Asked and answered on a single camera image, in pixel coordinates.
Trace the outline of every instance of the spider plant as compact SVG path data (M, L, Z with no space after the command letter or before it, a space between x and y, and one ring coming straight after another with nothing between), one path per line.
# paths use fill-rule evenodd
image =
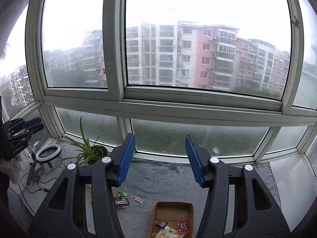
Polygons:
M81 118L82 118L82 116L80 117L80 132L81 132L84 144L81 144L81 143L73 140L70 137L65 137L66 139L68 139L72 142L70 145L73 145L73 146L76 146L79 148L79 149L75 150L75 151L79 151L79 154L76 157L63 158L61 161L63 161L64 167L66 167L65 160L68 160L68 159L76 159L75 163L78 166L80 166L80 165L85 166L87 164L91 165L91 164L96 163L100 158L103 158L105 156L105 153L107 153L107 149L104 146L96 145L97 140L100 137L102 137L103 135L99 136L95 140L95 142L92 146L90 145L89 139L86 138L84 135L84 131L83 131L82 124L81 124Z

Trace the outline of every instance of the overcast sky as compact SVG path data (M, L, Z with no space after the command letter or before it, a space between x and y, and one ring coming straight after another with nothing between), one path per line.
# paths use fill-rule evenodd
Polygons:
M304 59L315 63L310 48L317 40L317 17L306 0L300 0L304 19ZM43 49L67 50L81 45L86 31L102 29L103 0L46 0L43 14ZM15 24L6 59L0 61L0 76L8 75L25 63L24 29L26 9ZM290 51L291 32L286 0L127 0L126 26L142 22L176 24L177 20L204 25L240 28L238 36L261 39L282 51Z

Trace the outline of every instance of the cardboard box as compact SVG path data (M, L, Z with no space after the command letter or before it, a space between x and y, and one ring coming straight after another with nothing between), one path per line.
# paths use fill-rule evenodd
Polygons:
M184 238L193 237L194 229L194 207L191 203L185 202L157 202L151 219L151 228L149 238L153 238L153 233L158 233L160 228L156 227L156 223L160 220L167 221L170 228L178 230L177 220L188 221L189 233Z

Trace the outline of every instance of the blue gripper pad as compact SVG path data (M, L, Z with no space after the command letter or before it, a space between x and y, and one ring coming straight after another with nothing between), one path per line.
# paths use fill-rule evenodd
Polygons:
M119 164L118 177L117 177L118 186L121 186L121 184L126 180L126 175L128 174L128 170L131 164L134 151L135 151L135 136L132 134L129 141L126 144L125 151L122 155L122 158Z
M189 159L189 163L191 164L191 170L193 171L195 181L199 183L200 187L203 187L205 180L202 173L202 164L189 136L185 138L185 150Z

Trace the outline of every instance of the white glove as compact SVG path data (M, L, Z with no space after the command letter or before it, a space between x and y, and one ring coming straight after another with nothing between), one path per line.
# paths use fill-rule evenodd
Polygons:
M13 184L19 183L20 172L23 171L21 161L22 158L20 154L12 158L10 161L0 158L0 171L7 174Z

